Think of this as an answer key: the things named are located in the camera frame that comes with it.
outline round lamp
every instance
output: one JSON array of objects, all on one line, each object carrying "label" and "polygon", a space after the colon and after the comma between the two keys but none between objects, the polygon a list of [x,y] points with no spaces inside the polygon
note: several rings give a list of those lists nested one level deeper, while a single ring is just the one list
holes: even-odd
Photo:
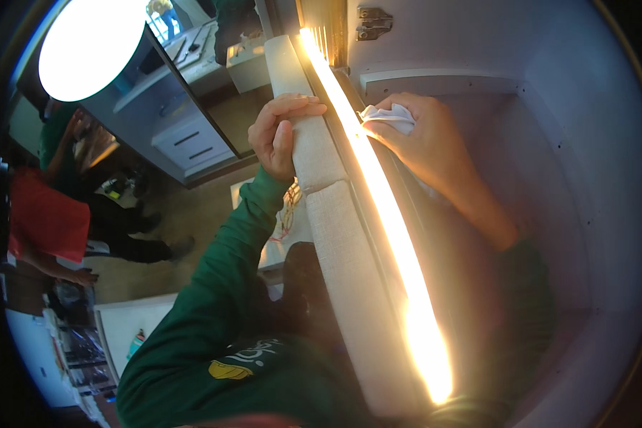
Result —
[{"label": "round lamp", "polygon": [[124,69],[143,35],[146,0],[71,0],[48,30],[38,73],[60,101],[96,94]]}]

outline yellow logo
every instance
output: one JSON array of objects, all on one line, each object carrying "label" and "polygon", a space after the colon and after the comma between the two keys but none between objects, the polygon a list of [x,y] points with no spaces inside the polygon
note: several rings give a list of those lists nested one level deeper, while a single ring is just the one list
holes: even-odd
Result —
[{"label": "yellow logo", "polygon": [[212,375],[214,379],[244,379],[248,376],[253,375],[252,371],[243,366],[236,366],[234,364],[224,364],[222,362],[212,360],[212,363],[209,364],[209,374]]}]

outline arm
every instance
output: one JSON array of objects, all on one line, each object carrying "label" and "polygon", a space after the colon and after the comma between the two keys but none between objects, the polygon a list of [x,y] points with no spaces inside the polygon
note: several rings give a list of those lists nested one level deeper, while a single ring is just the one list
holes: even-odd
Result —
[{"label": "arm", "polygon": [[55,256],[43,253],[35,249],[26,240],[22,241],[21,258],[26,263],[34,266],[46,275],[53,278],[61,278],[66,281],[80,284],[84,287],[91,286],[97,281],[98,276],[93,275],[86,269],[71,270],[60,265]]},{"label": "arm", "polygon": [[229,379],[209,374],[209,361],[240,333],[255,284],[261,249],[276,224],[294,176],[292,131],[282,116],[322,114],[317,98],[281,96],[250,127],[260,168],[243,185],[242,202],[219,228],[167,316],[128,362],[120,380],[117,413],[127,426],[170,426],[175,418],[203,414]]},{"label": "arm", "polygon": [[502,205],[482,181],[449,109],[434,98],[391,95],[409,109],[416,125],[409,136],[376,122],[364,124],[369,136],[384,143],[426,184],[447,197],[498,253],[503,326],[480,353],[461,394],[428,418],[432,427],[502,426],[533,380],[555,326],[547,269],[539,253],[519,233]]},{"label": "arm", "polygon": [[67,151],[71,151],[71,144],[74,140],[74,130],[78,124],[78,121],[81,120],[83,113],[80,110],[77,110],[69,120],[67,127],[60,139],[60,145],[57,146],[54,156],[48,163],[46,170],[43,172],[43,180],[48,185],[52,185],[55,182],[55,177],[60,172],[60,167],[65,156],[67,156]]}]

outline glowing light strip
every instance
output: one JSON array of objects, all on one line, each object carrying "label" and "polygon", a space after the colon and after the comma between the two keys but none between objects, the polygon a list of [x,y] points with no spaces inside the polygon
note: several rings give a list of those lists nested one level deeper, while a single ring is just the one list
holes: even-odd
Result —
[{"label": "glowing light strip", "polygon": [[340,117],[397,261],[409,299],[405,325],[411,355],[428,387],[430,398],[436,403],[441,403],[452,392],[452,371],[404,218],[376,153],[371,148],[340,84],[314,42],[314,36],[307,28],[301,29],[300,35],[311,64]]}]

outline red shirt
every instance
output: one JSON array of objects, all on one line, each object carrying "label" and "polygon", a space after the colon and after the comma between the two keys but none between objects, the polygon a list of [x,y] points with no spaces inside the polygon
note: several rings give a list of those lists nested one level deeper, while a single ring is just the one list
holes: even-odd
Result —
[{"label": "red shirt", "polygon": [[10,253],[20,259],[26,241],[38,251],[81,263],[90,224],[87,204],[50,188],[34,168],[17,169],[9,197]]}]

